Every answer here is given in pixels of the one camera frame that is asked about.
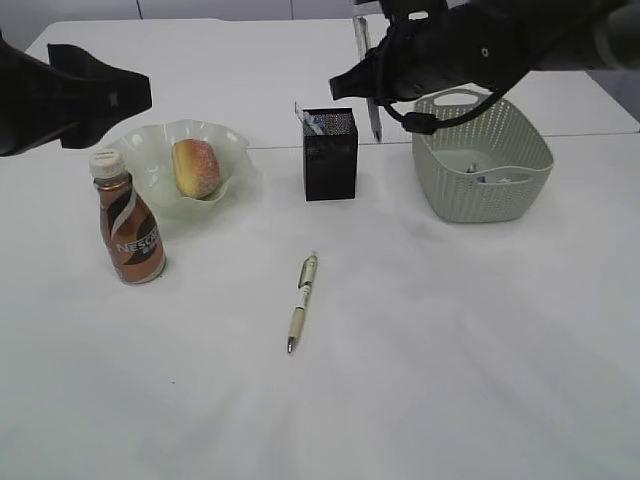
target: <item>white wall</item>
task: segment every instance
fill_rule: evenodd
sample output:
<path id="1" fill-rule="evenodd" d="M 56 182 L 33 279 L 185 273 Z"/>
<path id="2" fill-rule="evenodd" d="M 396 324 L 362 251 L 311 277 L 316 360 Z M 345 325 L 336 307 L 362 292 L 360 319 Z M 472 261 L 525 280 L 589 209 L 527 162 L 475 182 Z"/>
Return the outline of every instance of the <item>white wall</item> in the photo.
<path id="1" fill-rule="evenodd" d="M 293 0 L 293 18 L 349 18 L 351 0 Z"/>
<path id="2" fill-rule="evenodd" d="M 2 36 L 21 50 L 54 22 L 138 18 L 135 0 L 0 0 Z"/>
<path id="3" fill-rule="evenodd" d="M 291 19 L 291 0 L 139 1 L 143 18 L 220 18 L 222 20 Z"/>
<path id="4" fill-rule="evenodd" d="M 592 72 L 591 76 L 640 121 L 640 72 Z"/>

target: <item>ballpoint pen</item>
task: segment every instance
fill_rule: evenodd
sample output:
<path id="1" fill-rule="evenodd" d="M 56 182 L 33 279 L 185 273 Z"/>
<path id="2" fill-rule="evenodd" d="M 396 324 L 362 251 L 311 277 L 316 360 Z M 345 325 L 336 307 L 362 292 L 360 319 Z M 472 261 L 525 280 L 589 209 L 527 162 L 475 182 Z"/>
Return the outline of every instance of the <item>ballpoint pen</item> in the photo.
<path id="1" fill-rule="evenodd" d="M 302 335 L 302 327 L 307 315 L 307 307 L 309 305 L 309 297 L 311 296 L 311 287 L 316 276 L 318 268 L 318 254 L 313 252 L 302 265 L 300 272 L 300 280 L 298 281 L 298 290 L 300 292 L 300 301 L 293 311 L 291 319 L 291 328 L 289 329 L 289 338 L 287 339 L 287 353 L 293 355 Z"/>
<path id="2" fill-rule="evenodd" d="M 325 134 L 325 131 L 324 131 L 324 128 L 322 128 L 322 125 L 320 125 L 318 121 L 315 118 L 313 118 L 313 116 L 309 112 L 305 112 L 304 110 L 302 110 L 302 108 L 300 108 L 300 105 L 298 105 L 298 102 L 295 102 L 294 107 L 295 107 L 296 116 L 298 117 L 298 120 L 300 120 L 302 123 L 306 123 L 309 126 L 309 128 L 313 130 L 313 133 L 315 133 L 316 135 Z"/>

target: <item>nescafe logo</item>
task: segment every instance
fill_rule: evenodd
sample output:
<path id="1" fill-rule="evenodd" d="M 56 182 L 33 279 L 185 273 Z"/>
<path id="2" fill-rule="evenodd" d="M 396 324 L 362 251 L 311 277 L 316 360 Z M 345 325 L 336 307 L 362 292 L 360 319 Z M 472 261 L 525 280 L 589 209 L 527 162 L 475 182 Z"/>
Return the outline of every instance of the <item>nescafe logo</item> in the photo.
<path id="1" fill-rule="evenodd" d="M 160 233 L 158 232 L 158 225 L 154 218 L 149 215 L 144 222 L 140 224 L 138 228 L 138 234 L 136 235 L 138 240 L 125 244 L 116 243 L 116 249 L 120 253 L 131 253 L 131 258 L 125 263 L 125 265 L 138 265 L 147 261 L 156 251 L 158 247 L 158 241 L 160 240 Z"/>

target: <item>plastic bottle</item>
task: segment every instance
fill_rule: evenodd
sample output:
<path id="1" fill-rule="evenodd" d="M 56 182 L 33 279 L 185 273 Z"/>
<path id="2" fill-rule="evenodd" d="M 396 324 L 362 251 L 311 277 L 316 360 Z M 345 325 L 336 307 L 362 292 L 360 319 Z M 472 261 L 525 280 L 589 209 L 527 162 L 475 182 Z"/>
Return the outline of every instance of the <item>plastic bottle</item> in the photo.
<path id="1" fill-rule="evenodd" d="M 158 225 L 133 187 L 120 153 L 101 150 L 91 157 L 91 175 L 100 195 L 100 230 L 123 282 L 146 283 L 166 263 Z"/>

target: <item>black mesh pen holder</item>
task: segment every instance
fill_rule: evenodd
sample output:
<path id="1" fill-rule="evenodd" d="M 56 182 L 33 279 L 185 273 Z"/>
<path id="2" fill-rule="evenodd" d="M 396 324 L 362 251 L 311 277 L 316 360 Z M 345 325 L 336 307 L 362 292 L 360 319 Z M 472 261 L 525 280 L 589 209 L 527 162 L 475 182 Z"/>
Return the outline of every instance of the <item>black mesh pen holder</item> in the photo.
<path id="1" fill-rule="evenodd" d="M 308 202 L 356 196 L 358 129 L 350 108 L 305 110 L 304 188 Z"/>

